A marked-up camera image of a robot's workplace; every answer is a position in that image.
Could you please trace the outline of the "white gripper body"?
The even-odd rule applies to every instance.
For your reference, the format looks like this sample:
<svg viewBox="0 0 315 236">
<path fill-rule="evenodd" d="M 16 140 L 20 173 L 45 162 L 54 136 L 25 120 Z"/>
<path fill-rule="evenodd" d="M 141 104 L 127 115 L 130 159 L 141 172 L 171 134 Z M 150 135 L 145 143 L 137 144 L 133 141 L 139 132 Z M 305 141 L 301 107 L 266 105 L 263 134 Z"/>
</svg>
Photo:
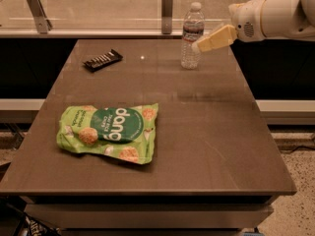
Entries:
<svg viewBox="0 0 315 236">
<path fill-rule="evenodd" d="M 246 3 L 231 4 L 228 9 L 232 25 L 236 28 L 238 39 L 243 42 L 265 39 L 262 30 L 262 9 L 266 0 L 250 0 Z"/>
</svg>

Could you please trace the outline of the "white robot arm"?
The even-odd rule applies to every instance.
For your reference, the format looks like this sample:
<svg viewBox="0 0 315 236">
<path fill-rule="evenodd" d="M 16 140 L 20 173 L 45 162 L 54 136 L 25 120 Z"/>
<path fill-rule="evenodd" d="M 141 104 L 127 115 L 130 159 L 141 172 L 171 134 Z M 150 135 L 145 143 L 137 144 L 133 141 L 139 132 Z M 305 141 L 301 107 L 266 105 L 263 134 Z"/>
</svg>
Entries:
<svg viewBox="0 0 315 236">
<path fill-rule="evenodd" d="M 228 9 L 230 24 L 195 41 L 194 52 L 230 46 L 237 39 L 257 42 L 266 39 L 313 41 L 315 38 L 315 0 L 250 0 L 231 4 Z"/>
</svg>

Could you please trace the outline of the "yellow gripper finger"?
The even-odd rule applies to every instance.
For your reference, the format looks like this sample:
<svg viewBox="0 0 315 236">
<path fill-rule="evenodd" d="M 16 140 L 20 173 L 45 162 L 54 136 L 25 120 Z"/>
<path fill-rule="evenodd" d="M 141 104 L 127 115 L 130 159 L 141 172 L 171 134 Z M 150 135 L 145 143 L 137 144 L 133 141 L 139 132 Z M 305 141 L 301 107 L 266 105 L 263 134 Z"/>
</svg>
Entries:
<svg viewBox="0 0 315 236">
<path fill-rule="evenodd" d="M 196 53 L 208 52 L 230 46 L 237 40 L 237 31 L 232 25 L 225 25 L 207 35 L 203 35 L 192 44 Z"/>
</svg>

